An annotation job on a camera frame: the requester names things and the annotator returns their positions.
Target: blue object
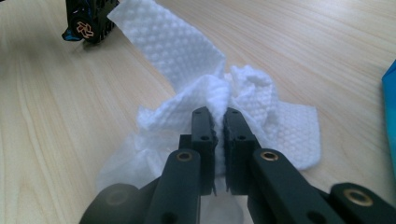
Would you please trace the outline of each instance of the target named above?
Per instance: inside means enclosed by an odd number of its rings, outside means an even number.
[[[69,28],[67,28],[66,31],[64,31],[64,33],[62,34],[62,37],[66,41],[79,41],[82,39],[82,38],[74,35],[73,32]]]
[[[385,118],[393,171],[396,176],[396,61],[382,77],[384,90]]]

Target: white tissue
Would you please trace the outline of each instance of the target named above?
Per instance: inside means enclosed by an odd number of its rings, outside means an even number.
[[[224,56],[198,30],[152,0],[125,0],[108,17],[169,80],[177,95],[152,111],[140,108],[139,132],[131,133],[97,177],[100,191],[115,183],[141,188],[162,174],[181,134],[191,133],[191,112],[207,106],[219,143],[216,175],[225,173],[222,120],[227,107],[240,110],[262,147],[284,153],[299,169],[320,157],[317,111],[278,101],[272,79],[250,66],[223,74]],[[203,197],[202,223],[242,223],[242,211],[216,180],[219,197]]]

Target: screw hole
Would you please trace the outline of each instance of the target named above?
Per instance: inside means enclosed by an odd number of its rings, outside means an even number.
[[[118,206],[125,203],[128,196],[128,192],[125,189],[116,189],[108,194],[106,202],[110,206]]]

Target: wood grain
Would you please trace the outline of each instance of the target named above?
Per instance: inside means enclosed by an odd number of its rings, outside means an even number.
[[[158,3],[207,35],[226,70],[251,64],[281,100],[318,109],[322,160],[303,171],[312,185],[354,182],[396,205],[381,89],[395,2]],[[0,3],[0,223],[77,223],[138,107],[174,95],[120,30],[89,46],[62,41],[65,28],[65,1]]]

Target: black mount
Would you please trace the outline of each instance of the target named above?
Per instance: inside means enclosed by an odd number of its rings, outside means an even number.
[[[62,38],[99,43],[115,27],[107,14],[118,4],[118,0],[66,0],[67,29]]]
[[[201,195],[211,194],[218,142],[206,107],[192,112],[191,134],[168,157],[163,175],[137,189],[116,184],[93,200],[80,223],[198,224]],[[255,224],[396,223],[396,210],[370,190],[351,183],[330,194],[312,187],[280,152],[261,148],[243,115],[224,115],[226,183],[247,195]]]

